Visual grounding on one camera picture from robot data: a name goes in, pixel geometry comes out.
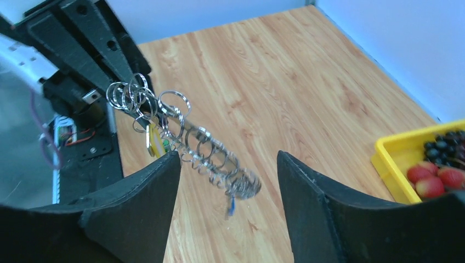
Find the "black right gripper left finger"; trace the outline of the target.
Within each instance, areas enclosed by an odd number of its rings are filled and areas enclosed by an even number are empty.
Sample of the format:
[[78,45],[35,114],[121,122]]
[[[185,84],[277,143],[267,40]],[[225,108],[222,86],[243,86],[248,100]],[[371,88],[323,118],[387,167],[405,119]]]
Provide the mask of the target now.
[[69,204],[1,206],[1,262],[162,262],[180,181],[176,151]]

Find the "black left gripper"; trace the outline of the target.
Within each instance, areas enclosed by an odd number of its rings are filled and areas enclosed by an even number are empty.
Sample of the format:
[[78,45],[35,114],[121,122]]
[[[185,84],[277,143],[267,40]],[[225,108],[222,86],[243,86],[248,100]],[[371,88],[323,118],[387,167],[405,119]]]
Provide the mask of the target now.
[[1,33],[35,48],[57,67],[40,77],[58,117],[72,120],[65,134],[54,123],[53,204],[70,202],[122,179],[114,112],[105,92],[151,67],[106,1],[44,1],[17,24],[1,18]]

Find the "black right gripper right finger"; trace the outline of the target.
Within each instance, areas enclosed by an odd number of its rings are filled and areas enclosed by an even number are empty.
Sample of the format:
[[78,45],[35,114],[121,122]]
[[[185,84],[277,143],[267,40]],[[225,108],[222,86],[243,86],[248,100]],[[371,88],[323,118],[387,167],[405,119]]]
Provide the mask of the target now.
[[464,192],[404,205],[341,184],[288,152],[277,177],[295,262],[464,262]]

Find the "yellow key tag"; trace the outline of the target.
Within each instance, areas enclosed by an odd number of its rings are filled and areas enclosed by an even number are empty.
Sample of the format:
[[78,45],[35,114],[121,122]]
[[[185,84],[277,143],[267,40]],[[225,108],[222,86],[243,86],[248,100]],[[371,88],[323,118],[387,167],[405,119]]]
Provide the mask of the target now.
[[151,157],[160,158],[166,154],[166,149],[161,139],[160,132],[155,124],[146,126],[146,147]]

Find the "blue key tag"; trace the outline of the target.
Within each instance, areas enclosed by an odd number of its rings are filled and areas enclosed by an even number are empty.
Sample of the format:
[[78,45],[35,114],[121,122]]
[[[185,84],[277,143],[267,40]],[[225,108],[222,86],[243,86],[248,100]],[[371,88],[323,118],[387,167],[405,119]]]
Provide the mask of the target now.
[[235,198],[229,197],[227,201],[227,208],[226,208],[226,218],[230,218],[234,215],[235,212]]

